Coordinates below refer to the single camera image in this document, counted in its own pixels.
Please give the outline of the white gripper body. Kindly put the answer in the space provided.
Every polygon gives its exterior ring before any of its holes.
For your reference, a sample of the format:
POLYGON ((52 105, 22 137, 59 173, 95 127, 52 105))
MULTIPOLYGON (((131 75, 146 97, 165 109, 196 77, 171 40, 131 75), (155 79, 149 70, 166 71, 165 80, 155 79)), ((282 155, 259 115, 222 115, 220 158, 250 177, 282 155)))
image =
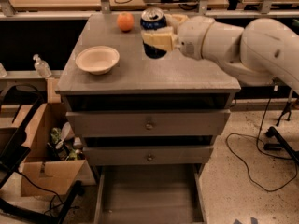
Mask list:
POLYGON ((202 47, 206 33, 214 19, 195 16, 187 19, 178 28, 179 51, 186 57, 202 60, 202 47))

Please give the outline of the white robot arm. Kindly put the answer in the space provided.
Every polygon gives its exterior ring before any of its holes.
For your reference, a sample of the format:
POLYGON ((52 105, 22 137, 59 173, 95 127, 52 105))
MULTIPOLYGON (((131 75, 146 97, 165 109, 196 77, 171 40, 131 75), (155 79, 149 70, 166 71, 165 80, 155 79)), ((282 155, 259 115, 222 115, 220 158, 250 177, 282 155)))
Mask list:
POLYGON ((277 78, 299 93, 299 35, 269 18, 246 27, 205 16, 168 15, 164 28, 141 31, 145 44, 195 60, 209 60, 239 82, 255 86, 277 78))

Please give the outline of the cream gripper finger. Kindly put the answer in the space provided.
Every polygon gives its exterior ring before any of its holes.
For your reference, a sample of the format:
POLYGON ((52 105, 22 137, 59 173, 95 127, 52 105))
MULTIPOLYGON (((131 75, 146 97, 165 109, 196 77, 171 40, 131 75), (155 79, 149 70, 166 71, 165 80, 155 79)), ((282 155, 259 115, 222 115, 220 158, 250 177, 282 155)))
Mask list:
POLYGON ((183 14, 165 14, 166 24, 174 29, 179 28, 179 26, 185 22, 189 17, 183 14))
POLYGON ((173 27, 164 27, 157 30, 142 30, 141 36, 145 44, 164 51, 172 51, 178 45, 178 36, 173 27))

